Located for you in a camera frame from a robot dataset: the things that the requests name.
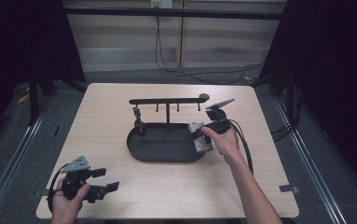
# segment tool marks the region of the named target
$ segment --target vertical post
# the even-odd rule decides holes
[[[289,80],[286,94],[286,110],[288,113],[288,118],[290,120],[291,125],[295,125],[295,79],[292,71],[289,72]]]
[[[166,104],[167,130],[170,129],[170,104]]]
[[[32,126],[34,121],[39,115],[38,92],[37,92],[34,69],[30,74],[29,89],[30,89],[30,105],[31,105],[31,117],[30,117],[29,125]]]

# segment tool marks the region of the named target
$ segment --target black stand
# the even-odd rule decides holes
[[[86,87],[83,87],[74,81],[62,80],[68,86],[80,91],[86,92]],[[42,92],[45,95],[55,95],[56,87],[53,84],[52,77],[48,74],[47,71],[39,70],[33,68],[30,78],[29,78],[29,92],[30,92],[30,104],[31,104],[31,117],[29,125],[32,126],[35,120],[39,116],[39,103],[38,103],[38,86],[41,88]]]

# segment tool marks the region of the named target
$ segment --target black tray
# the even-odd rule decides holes
[[[194,162],[204,156],[198,153],[186,123],[146,123],[146,135],[134,129],[127,145],[133,158],[147,162]]]

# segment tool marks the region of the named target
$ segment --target black cable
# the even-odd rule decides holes
[[[162,53],[162,46],[161,46],[161,38],[160,38],[160,29],[159,29],[159,17],[157,17],[157,24],[158,24],[158,30],[157,30],[157,41],[156,41],[156,47],[155,47],[155,61],[156,64],[158,66],[159,69],[161,69],[162,71],[168,72],[171,75],[174,75],[176,77],[192,77],[196,80],[202,81],[202,82],[206,82],[209,84],[214,84],[214,85],[229,85],[229,84],[233,84],[236,83],[240,80],[242,80],[243,76],[244,76],[244,71],[248,71],[250,69],[256,68],[257,66],[263,66],[264,63],[258,63],[258,64],[248,64],[245,65],[241,68],[241,70],[236,70],[236,71],[224,71],[224,72],[201,72],[201,73],[193,73],[193,74],[188,74],[185,72],[181,72],[181,71],[175,71],[175,70],[170,70],[169,68],[167,68],[166,64],[164,63],[164,58],[163,58],[163,53]],[[158,63],[158,51],[160,54],[160,59],[161,62],[163,64],[163,67]],[[229,81],[229,82],[212,82],[212,81],[208,81],[208,80],[204,80],[202,78],[198,78],[195,76],[199,76],[199,75],[206,75],[206,74],[232,74],[232,73],[238,73],[240,72],[240,76],[233,80],[233,81]]]
[[[55,183],[56,183],[56,179],[57,179],[57,177],[59,176],[60,170],[61,170],[62,168],[60,168],[60,169],[58,170],[58,172],[55,174],[55,176],[53,176],[52,182],[50,183],[49,193],[48,193],[48,197],[47,197],[48,208],[49,208],[50,213],[52,213],[52,211],[53,211],[53,196],[54,196],[54,194],[55,194],[56,192],[58,192],[59,190],[61,190],[61,189],[57,189],[57,190],[53,191],[53,187],[54,187],[54,185],[55,185]]]
[[[247,157],[248,167],[250,168],[251,173],[254,174],[254,167],[253,167],[253,163],[252,163],[251,152],[250,152],[250,149],[248,148],[247,142],[245,141],[244,135],[242,134],[242,129],[241,129],[240,125],[238,124],[238,122],[236,122],[235,120],[229,119],[228,121],[229,121],[231,127],[233,127],[234,130],[236,130],[236,133],[239,136],[239,138],[242,142],[242,145],[244,146],[244,151],[245,151],[245,155]],[[240,129],[238,129],[236,127],[236,125],[233,124],[232,121],[235,122],[239,126]]]
[[[292,122],[283,128],[280,128],[276,131],[271,132],[271,134],[273,135],[273,141],[276,143],[278,141],[280,141],[281,139],[283,139],[283,137],[287,136],[289,133],[293,132],[300,120],[300,111],[301,111],[301,103],[302,103],[302,96],[300,94],[300,91],[298,90],[297,86],[295,87],[295,114],[293,117]]]

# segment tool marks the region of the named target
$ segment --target metal rod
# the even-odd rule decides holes
[[[15,154],[13,155],[12,159],[7,165],[6,170],[4,171],[4,173],[0,178],[0,205],[7,194],[7,191],[13,181],[15,174],[19,170],[21,162],[24,160],[24,156],[26,155],[31,143],[33,142],[36,133],[38,132],[38,129],[43,121],[44,115],[51,102],[51,99],[52,97],[48,98],[46,105],[44,106],[43,110],[34,121],[34,124],[28,127],[26,134],[21,139],[21,143],[18,145]]]
[[[288,127],[292,124],[287,116],[287,110],[281,99],[275,101],[276,106],[280,112],[280,115],[283,119],[283,122]],[[309,172],[309,176],[312,180],[312,183],[315,186],[315,189],[318,191],[321,200],[323,201],[323,205],[326,208],[326,211],[329,213],[330,218],[332,219],[333,223],[335,224],[347,224],[344,215],[336,202],[335,197],[331,193],[330,189],[327,187],[326,183],[323,180],[323,177],[318,170],[317,165],[315,164],[314,160],[311,158],[309,154],[309,150],[304,143],[302,137],[298,130],[294,130],[291,133],[291,137],[293,142],[295,143],[297,152],[301,157],[307,171]]]
[[[19,12],[76,15],[159,16],[279,21],[282,13],[137,7],[20,7]]]
[[[165,98],[165,99],[132,99],[131,105],[158,105],[158,104],[199,104],[204,103],[205,98]]]

